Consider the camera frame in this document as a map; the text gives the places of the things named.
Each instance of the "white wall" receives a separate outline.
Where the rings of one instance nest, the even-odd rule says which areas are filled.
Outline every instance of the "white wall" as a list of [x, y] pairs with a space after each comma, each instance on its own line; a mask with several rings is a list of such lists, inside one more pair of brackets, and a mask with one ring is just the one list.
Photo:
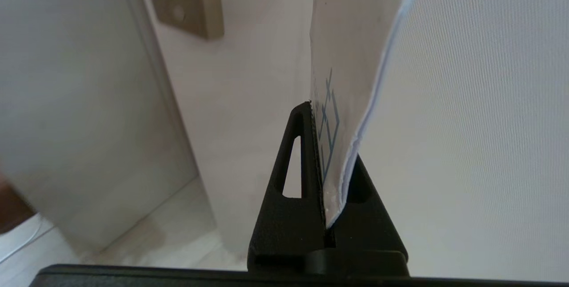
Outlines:
[[0, 0], [0, 168], [95, 249], [197, 175], [141, 9]]
[[313, 0], [222, 7], [213, 42], [151, 18], [222, 238], [244, 255], [289, 113], [309, 99]]
[[360, 151], [412, 275], [569, 281], [568, 0], [416, 0]]

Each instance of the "white cable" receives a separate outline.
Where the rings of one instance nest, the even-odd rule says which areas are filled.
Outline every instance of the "white cable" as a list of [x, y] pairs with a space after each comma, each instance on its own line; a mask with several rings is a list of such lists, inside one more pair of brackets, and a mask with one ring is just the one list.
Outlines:
[[22, 250], [22, 248], [24, 248], [25, 246], [30, 244], [32, 242], [32, 240], [34, 240], [34, 238], [37, 235], [37, 233], [39, 232], [39, 230], [41, 229], [42, 224], [43, 224], [43, 217], [41, 217], [41, 215], [39, 215], [39, 225], [37, 226], [37, 229], [34, 232], [34, 234], [31, 235], [31, 237], [28, 240], [26, 240], [25, 243], [21, 244], [18, 248], [14, 249], [12, 252], [9, 252], [8, 255], [4, 256], [4, 258], [2, 258], [2, 260], [0, 260], [0, 265], [2, 265], [2, 263], [4, 263], [6, 260], [8, 260], [8, 258], [14, 256], [15, 253]]

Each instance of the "paper card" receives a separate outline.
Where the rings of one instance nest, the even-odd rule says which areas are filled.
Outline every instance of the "paper card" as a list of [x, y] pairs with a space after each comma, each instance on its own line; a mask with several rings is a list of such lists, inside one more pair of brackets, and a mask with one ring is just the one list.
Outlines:
[[342, 212], [397, 26], [412, 0], [314, 0], [311, 101], [329, 228]]

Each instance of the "floor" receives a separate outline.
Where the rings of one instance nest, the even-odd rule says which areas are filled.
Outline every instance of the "floor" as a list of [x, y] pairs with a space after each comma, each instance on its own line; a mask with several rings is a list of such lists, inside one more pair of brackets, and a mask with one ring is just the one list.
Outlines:
[[[33, 234], [38, 223], [35, 216], [0, 236], [0, 257]], [[55, 263], [246, 270], [246, 260], [222, 246], [199, 178], [97, 255], [69, 242], [45, 221], [34, 242], [0, 264], [0, 286], [28, 287], [37, 271]]]

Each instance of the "blue line drawing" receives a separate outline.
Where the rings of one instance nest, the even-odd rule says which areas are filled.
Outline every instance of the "blue line drawing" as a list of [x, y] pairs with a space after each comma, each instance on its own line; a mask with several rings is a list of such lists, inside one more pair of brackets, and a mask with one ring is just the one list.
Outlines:
[[[322, 110], [322, 121], [321, 121], [321, 127], [319, 129], [318, 132], [318, 142], [321, 144], [321, 158], [322, 158], [322, 168], [323, 168], [323, 179], [322, 182], [324, 183], [326, 181], [326, 177], [328, 176], [328, 171], [330, 168], [330, 162], [332, 161], [332, 153], [334, 152], [334, 146], [336, 145], [336, 136], [338, 135], [338, 126], [340, 125], [340, 117], [338, 115], [338, 107], [336, 106], [336, 95], [334, 94], [334, 90], [331, 89], [331, 85], [332, 85], [332, 69], [330, 68], [330, 75], [329, 78], [326, 79], [326, 99], [324, 102], [324, 105], [322, 105], [321, 110]], [[334, 116], [336, 119], [336, 126], [334, 127], [334, 132], [330, 133], [330, 119], [328, 117], [328, 115], [326, 115], [326, 109], [328, 107], [328, 100], [331, 99], [332, 100], [332, 105], [333, 105], [333, 109], [334, 109]], [[328, 140], [328, 146], [329, 146], [329, 155], [328, 155], [328, 159], [325, 163], [325, 158], [324, 158], [324, 151], [323, 151], [323, 146], [322, 146], [322, 131], [324, 129], [324, 123], [326, 122], [326, 133], [328, 134], [327, 140]]]

